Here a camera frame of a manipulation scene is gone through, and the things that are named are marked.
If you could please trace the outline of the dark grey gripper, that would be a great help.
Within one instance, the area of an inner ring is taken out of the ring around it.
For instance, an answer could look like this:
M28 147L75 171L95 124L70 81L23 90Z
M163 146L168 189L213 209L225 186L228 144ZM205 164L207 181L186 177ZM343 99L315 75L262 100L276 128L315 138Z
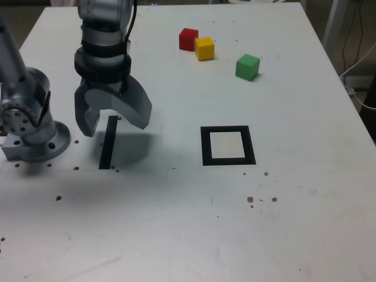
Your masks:
M150 120L152 103L141 84L132 76L116 83L95 82L82 78L75 91L75 118L81 132L93 137L100 110L114 110L130 124L145 129Z

